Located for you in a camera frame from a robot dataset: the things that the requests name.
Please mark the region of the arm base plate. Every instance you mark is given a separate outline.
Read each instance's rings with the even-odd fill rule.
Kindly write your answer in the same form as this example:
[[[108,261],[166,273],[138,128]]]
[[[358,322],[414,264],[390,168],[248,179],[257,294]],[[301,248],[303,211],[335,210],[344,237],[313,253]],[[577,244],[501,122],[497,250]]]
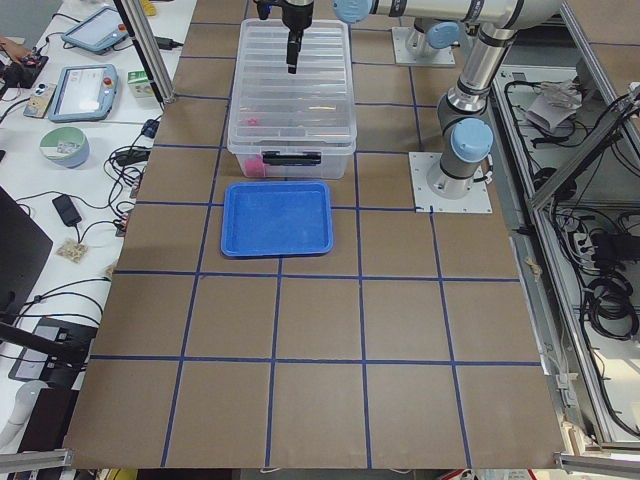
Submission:
[[[441,169],[439,152],[410,152],[409,170],[415,210],[423,213],[482,214],[493,213],[488,186],[473,177],[457,180]]]
[[[458,41],[459,27],[442,22],[424,32],[415,27],[393,27],[395,63],[402,66],[453,68],[452,45]]]

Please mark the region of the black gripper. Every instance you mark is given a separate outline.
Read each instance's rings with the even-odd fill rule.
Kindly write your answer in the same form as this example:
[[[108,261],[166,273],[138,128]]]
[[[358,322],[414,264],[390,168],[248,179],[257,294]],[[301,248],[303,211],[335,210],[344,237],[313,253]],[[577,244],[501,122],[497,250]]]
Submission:
[[[290,29],[287,39],[286,62],[289,74],[296,74],[304,30],[312,23],[313,0],[283,0],[282,21]]]

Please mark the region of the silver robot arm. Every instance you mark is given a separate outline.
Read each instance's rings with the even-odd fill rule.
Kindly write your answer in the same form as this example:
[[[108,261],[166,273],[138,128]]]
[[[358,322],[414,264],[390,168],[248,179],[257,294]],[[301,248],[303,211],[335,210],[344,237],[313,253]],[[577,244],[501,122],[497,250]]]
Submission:
[[[289,29],[286,43],[288,72],[297,72],[304,32],[313,20],[313,1],[255,1],[261,20],[272,6],[282,9],[282,22]],[[346,24],[355,24],[373,15],[380,1],[333,1],[335,16]],[[453,21],[415,18],[412,27],[393,27],[395,63],[403,66],[453,67],[452,47],[460,37],[460,26]]]
[[[439,163],[427,174],[438,196],[467,195],[475,172],[489,155],[494,136],[480,118],[491,83],[520,30],[532,28],[558,12],[558,1],[335,1],[336,17],[355,24],[369,15],[478,23],[477,40],[455,86],[441,98],[437,114],[445,140]]]

